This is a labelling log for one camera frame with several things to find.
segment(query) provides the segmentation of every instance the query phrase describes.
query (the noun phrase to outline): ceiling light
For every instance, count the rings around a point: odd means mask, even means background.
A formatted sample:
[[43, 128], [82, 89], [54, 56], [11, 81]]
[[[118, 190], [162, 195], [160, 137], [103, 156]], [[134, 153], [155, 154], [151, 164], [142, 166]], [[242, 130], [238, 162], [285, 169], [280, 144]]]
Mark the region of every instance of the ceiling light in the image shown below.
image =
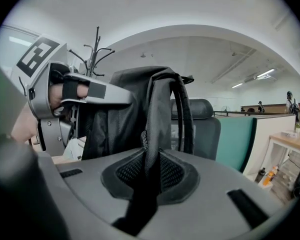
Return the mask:
[[243, 83], [239, 83], [239, 84], [237, 84], [237, 85], [235, 85], [235, 86], [232, 86], [232, 88], [236, 88], [236, 87], [238, 87], [238, 86], [240, 86], [240, 85], [243, 85]]
[[275, 71], [275, 69], [274, 69], [274, 68], [273, 68], [273, 69], [270, 69], [269, 71], [267, 71], [267, 72], [265, 72], [265, 73], [263, 73], [263, 74], [258, 75], [256, 78], [260, 78], [260, 77], [262, 77], [262, 76], [264, 76], [264, 75], [266, 75], [266, 74], [269, 74], [269, 73], [272, 72], [272, 71]]
[[24, 41], [24, 40], [21, 40], [19, 38], [15, 38], [12, 36], [9, 36], [9, 41], [23, 45], [23, 46], [28, 46], [28, 47], [32, 44], [31, 42], [27, 42], [27, 41]]

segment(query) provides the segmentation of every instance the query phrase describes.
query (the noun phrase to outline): person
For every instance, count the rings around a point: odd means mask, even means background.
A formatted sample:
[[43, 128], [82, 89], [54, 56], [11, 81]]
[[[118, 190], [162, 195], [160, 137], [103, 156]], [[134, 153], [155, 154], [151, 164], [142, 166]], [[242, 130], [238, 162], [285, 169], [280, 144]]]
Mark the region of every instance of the person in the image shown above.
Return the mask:
[[[61, 105], [63, 86], [62, 83], [59, 83], [49, 87], [49, 104], [52, 110]], [[88, 95], [88, 87], [84, 84], [78, 84], [76, 92], [79, 98], [85, 98]], [[13, 126], [11, 137], [17, 142], [26, 142], [38, 135], [37, 123], [38, 121], [32, 114], [29, 104], [26, 103]]]
[[285, 111], [286, 114], [293, 114], [295, 115], [295, 121], [299, 122], [300, 120], [300, 108], [298, 101], [293, 98], [292, 92], [288, 91], [286, 93], [286, 104], [285, 104]]
[[265, 112], [265, 108], [264, 108], [264, 106], [262, 105], [262, 102], [261, 101], [259, 101], [259, 106], [258, 106], [258, 112], [259, 113], [264, 113]]

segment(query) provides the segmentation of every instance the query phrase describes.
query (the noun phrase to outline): orange bottle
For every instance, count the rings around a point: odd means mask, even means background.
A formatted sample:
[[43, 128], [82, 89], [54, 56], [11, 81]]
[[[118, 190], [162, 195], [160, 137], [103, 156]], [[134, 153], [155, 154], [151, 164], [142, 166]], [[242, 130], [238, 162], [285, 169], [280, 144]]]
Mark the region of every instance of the orange bottle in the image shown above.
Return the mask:
[[263, 181], [263, 185], [266, 186], [268, 185], [269, 181], [271, 178], [274, 176], [274, 173], [272, 171], [269, 172], [269, 174], [266, 176], [265, 180]]

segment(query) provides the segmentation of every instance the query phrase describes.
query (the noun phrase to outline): ceiling beam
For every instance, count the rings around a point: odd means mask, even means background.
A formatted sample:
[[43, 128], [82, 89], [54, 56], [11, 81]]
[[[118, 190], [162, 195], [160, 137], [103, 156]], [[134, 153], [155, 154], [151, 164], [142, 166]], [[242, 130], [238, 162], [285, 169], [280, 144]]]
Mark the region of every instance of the ceiling beam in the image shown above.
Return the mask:
[[222, 77], [224, 77], [226, 74], [230, 73], [232, 70], [234, 70], [236, 67], [238, 67], [240, 64], [242, 64], [246, 59], [248, 59], [251, 55], [253, 55], [257, 50], [251, 49], [248, 51], [247, 54], [243, 55], [240, 59], [238, 59], [234, 64], [232, 64], [230, 67], [228, 67], [226, 70], [224, 70], [222, 73], [220, 73], [218, 76], [216, 76], [214, 79], [212, 79], [211, 84], [214, 84], [216, 81], [220, 80]]

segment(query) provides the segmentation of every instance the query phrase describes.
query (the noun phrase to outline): desk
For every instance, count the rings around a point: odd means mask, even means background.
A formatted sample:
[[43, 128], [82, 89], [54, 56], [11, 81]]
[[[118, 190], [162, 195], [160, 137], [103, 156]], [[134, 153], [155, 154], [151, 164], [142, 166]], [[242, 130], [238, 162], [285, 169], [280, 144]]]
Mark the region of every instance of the desk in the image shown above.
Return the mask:
[[[273, 166], [276, 166], [278, 164], [280, 168], [280, 165], [282, 165], [282, 163], [286, 160], [290, 151], [294, 151], [300, 154], [300, 133], [297, 138], [287, 137], [281, 132], [270, 135], [269, 137], [270, 137], [269, 146], [261, 166], [261, 168], [263, 167], [266, 168], [266, 171], [271, 170]], [[282, 153], [278, 164], [271, 163], [273, 156], [278, 155], [278, 154], [273, 154], [273, 149], [275, 144], [284, 148], [284, 152]]]

